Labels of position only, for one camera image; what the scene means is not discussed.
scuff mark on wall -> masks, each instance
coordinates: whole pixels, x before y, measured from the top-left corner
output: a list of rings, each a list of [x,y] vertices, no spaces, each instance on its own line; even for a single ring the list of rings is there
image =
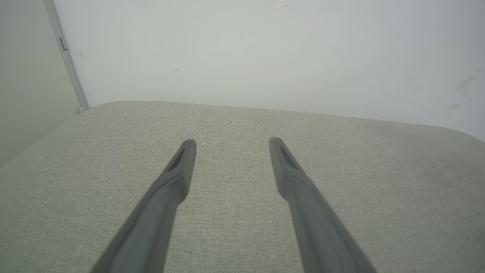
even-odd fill
[[[466,79],[458,80],[458,82],[456,82],[455,91],[457,93],[467,95],[470,90],[477,87],[483,79],[484,76],[482,75],[472,75]]]
[[[460,107],[461,107],[461,105],[462,105],[462,104],[463,104],[462,102],[460,102],[460,103],[455,103],[455,104],[453,104],[452,106],[450,106],[450,109],[451,109],[451,110],[458,109],[458,108],[460,108]]]

gray fabric surface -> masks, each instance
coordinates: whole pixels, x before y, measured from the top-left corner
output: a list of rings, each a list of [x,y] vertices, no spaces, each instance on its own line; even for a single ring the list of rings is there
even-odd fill
[[[380,272],[485,270],[485,143],[432,126],[113,102],[0,169],[0,272],[89,272],[183,140],[197,141],[165,272],[301,272],[270,137]]]

white wall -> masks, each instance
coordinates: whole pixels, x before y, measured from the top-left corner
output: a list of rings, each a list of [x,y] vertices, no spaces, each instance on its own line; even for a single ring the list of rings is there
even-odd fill
[[[54,0],[88,103],[385,119],[485,140],[483,0]]]
[[[78,109],[42,0],[1,0],[0,167]]]

gray plastic arm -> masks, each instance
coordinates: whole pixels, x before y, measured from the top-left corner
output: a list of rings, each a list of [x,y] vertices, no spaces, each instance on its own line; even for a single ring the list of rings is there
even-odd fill
[[[160,273],[177,206],[189,193],[196,144],[182,143],[98,260],[92,273]]]
[[[278,191],[290,206],[305,272],[375,272],[281,139],[270,139],[270,154]]]

metal door frame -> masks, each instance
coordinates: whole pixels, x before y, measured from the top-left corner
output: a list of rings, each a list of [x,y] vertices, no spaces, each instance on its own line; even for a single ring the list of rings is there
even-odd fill
[[[44,0],[44,5],[47,10],[47,15],[49,16],[50,25],[52,27],[52,30],[54,31],[54,36],[56,37],[57,45],[59,46],[59,50],[61,51],[61,56],[64,60],[65,68],[67,69],[67,73],[69,74],[69,78],[71,79],[72,86],[74,87],[74,92],[76,92],[76,97],[78,97],[79,105],[81,106],[79,108],[79,113],[81,113],[89,107],[88,103],[86,102],[86,98],[84,97],[84,93],[82,92],[81,84],[79,83],[76,70],[74,69],[74,65],[72,64],[71,56],[69,56],[69,50],[64,39],[64,35],[62,33],[61,25],[59,23],[59,18],[56,14],[54,3],[52,2],[52,0]]]

